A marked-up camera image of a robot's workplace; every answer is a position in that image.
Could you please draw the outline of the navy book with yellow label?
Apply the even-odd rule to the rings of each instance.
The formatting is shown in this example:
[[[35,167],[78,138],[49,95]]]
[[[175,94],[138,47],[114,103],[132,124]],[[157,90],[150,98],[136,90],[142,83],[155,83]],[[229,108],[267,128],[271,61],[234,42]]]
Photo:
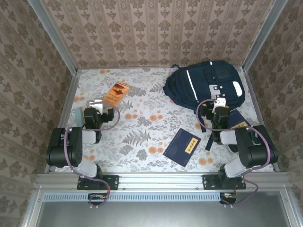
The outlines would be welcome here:
[[[185,167],[200,141],[201,139],[199,137],[180,128],[163,155],[182,167]]]
[[[230,111],[228,127],[229,128],[238,128],[244,126],[251,126],[248,121],[241,115],[237,109]]]

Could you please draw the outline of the orange book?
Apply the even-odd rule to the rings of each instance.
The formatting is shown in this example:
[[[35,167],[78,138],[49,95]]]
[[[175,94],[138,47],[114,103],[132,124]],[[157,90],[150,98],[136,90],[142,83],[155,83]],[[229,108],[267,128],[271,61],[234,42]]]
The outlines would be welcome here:
[[[113,87],[108,91],[108,93],[102,99],[103,102],[118,106],[122,99],[127,95],[130,90],[130,86],[117,82]]]

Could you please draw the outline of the navy blue backpack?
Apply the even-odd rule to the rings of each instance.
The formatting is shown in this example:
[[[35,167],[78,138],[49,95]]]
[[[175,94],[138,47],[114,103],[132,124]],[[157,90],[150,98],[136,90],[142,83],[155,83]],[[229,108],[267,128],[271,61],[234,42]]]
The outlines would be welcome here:
[[[226,99],[231,110],[245,101],[245,90],[237,70],[225,61],[205,61],[186,67],[178,67],[166,79],[165,95],[181,107],[198,115],[205,104],[213,109],[218,97]]]

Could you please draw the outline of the light blue eraser block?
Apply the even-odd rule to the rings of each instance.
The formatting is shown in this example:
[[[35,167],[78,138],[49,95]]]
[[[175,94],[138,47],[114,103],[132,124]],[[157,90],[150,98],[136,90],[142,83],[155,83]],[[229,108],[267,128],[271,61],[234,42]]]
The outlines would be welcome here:
[[[75,122],[77,127],[83,127],[85,125],[84,110],[82,107],[76,108],[75,111]]]

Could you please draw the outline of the grey metal panel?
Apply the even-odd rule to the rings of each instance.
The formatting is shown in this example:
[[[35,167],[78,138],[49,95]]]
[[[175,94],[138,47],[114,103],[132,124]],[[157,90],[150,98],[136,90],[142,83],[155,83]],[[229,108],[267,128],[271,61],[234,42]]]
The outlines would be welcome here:
[[[34,193],[21,227],[303,227],[292,192],[258,192],[237,206],[197,201],[46,201]]]

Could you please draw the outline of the aluminium side rail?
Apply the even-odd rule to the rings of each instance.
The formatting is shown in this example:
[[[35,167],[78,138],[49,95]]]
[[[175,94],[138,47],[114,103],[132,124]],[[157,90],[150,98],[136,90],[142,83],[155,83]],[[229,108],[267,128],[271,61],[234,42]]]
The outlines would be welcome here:
[[[251,99],[252,99],[252,103],[254,105],[256,116],[258,118],[258,122],[262,125],[265,125],[262,114],[261,114],[261,111],[260,111],[260,107],[258,105],[256,95],[255,95],[255,92],[254,92],[254,89],[253,89],[253,86],[252,86],[252,83],[251,83],[251,80],[250,80],[250,77],[249,77],[249,74],[248,74],[247,71],[245,71],[243,69],[243,67],[241,67],[241,70],[243,71],[243,75],[245,77],[246,84],[248,86],[248,90],[249,90],[249,93],[250,93],[250,96],[251,96]]]
[[[81,70],[77,71],[75,75],[72,76],[71,83],[68,89],[68,93],[64,102],[64,106],[62,109],[61,117],[59,119],[58,128],[66,128],[69,120],[69,116],[71,113],[71,108],[73,104],[73,100],[75,97],[75,93],[78,88],[79,79],[81,75]]]

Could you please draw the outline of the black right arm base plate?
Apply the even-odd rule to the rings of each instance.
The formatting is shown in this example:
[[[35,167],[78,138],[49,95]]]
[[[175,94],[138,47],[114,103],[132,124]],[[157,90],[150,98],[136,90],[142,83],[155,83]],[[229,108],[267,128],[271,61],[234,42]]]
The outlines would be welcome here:
[[[246,183],[240,178],[220,177],[219,175],[202,175],[204,190],[245,190]]]

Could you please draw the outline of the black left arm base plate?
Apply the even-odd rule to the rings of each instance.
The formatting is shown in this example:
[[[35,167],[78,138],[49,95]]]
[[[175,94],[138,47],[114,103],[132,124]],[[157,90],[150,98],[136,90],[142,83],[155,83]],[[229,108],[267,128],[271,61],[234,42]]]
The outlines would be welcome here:
[[[117,190],[119,185],[118,175],[103,175],[102,180],[107,182],[110,190]],[[86,178],[78,178],[77,190],[106,190],[106,185],[102,182],[92,181]]]

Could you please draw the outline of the aluminium front rail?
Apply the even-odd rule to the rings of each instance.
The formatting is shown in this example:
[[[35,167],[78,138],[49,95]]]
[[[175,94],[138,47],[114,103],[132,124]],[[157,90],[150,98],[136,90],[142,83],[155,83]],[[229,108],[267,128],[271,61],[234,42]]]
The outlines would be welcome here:
[[[203,176],[212,173],[105,173],[118,175],[119,191],[201,191],[204,189]],[[290,187],[287,173],[252,172],[245,176],[259,186],[260,191],[279,191]],[[50,172],[39,174],[34,185],[35,190],[75,191],[78,176],[71,172]]]

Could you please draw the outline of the aluminium corner post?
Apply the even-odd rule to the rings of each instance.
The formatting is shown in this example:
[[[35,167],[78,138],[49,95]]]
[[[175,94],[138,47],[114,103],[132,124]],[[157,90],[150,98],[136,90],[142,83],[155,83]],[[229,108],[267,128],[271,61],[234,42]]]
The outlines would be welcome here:
[[[283,11],[288,0],[275,0],[255,41],[253,42],[248,54],[242,64],[244,72],[247,72],[251,65],[253,64],[256,56],[261,50],[263,44],[265,43],[267,37],[269,36],[272,28],[274,27],[276,21],[278,20],[281,12]]]
[[[42,23],[45,31],[48,33],[49,37],[51,38],[53,44],[55,45],[58,53],[62,57],[71,75],[75,76],[77,74],[76,63],[72,59],[72,56],[69,54],[63,39],[60,37],[58,29],[55,27],[54,22],[52,21],[51,17],[47,13],[42,2],[40,0],[28,0],[28,1],[30,6],[36,13],[38,19]]]

